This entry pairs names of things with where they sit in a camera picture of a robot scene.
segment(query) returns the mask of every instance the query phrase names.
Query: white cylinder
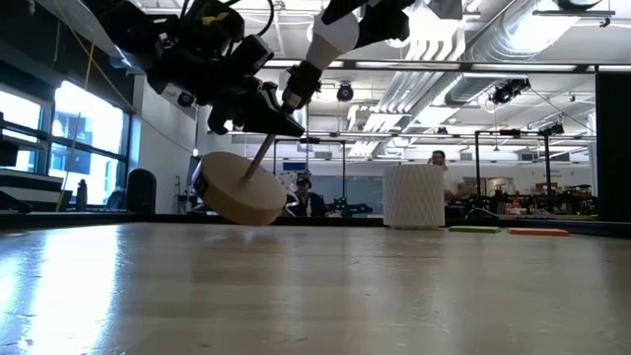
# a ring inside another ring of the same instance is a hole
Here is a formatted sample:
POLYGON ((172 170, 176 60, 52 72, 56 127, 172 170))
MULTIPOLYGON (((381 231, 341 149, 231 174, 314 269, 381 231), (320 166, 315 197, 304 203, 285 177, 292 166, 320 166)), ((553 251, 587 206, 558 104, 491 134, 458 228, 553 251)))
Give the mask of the white cylinder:
POLYGON ((443 168, 431 165, 390 167, 384 175, 384 224, 394 228, 445 225, 443 168))

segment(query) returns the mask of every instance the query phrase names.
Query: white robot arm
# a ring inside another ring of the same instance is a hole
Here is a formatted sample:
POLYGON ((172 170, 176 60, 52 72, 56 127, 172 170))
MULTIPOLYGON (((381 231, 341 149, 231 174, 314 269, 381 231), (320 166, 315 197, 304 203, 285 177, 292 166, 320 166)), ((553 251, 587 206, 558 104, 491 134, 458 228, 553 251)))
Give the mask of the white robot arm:
POLYGON ((353 49, 389 38, 409 36, 403 9, 415 0, 331 0, 314 22, 314 39, 300 65, 289 69, 291 77, 283 92, 283 109, 291 112, 309 102, 319 90, 319 77, 335 58, 353 49), (358 22, 352 13, 366 5, 358 22))

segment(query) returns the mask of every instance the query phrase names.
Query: wooden disc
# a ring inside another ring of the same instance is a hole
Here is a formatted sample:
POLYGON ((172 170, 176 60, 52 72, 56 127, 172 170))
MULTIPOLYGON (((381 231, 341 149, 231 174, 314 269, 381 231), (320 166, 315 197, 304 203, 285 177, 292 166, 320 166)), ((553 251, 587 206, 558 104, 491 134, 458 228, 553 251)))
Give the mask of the wooden disc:
POLYGON ((205 155, 195 172, 195 189, 204 203, 235 223, 266 226, 285 207, 286 192, 280 181, 262 167, 249 181, 244 174, 248 158, 216 152, 205 155))

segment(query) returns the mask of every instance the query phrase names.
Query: glass wall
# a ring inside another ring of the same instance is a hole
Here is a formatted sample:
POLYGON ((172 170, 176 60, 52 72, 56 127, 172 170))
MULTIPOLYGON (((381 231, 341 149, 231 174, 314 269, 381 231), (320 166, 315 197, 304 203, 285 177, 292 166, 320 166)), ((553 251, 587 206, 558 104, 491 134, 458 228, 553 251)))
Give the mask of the glass wall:
POLYGON ((0 111, 3 135, 20 145, 16 166, 0 169, 67 178, 71 202, 84 180, 89 205, 104 205, 125 185, 129 115, 120 108, 63 82, 54 103, 0 86, 0 111))

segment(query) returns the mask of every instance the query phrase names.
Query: wooden table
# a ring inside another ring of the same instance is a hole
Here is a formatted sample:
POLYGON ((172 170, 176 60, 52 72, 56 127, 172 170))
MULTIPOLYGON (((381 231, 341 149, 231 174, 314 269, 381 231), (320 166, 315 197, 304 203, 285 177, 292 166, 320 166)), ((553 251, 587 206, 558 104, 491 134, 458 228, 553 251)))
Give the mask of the wooden table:
POLYGON ((129 224, 0 234, 0 354, 629 354, 631 241, 129 224))

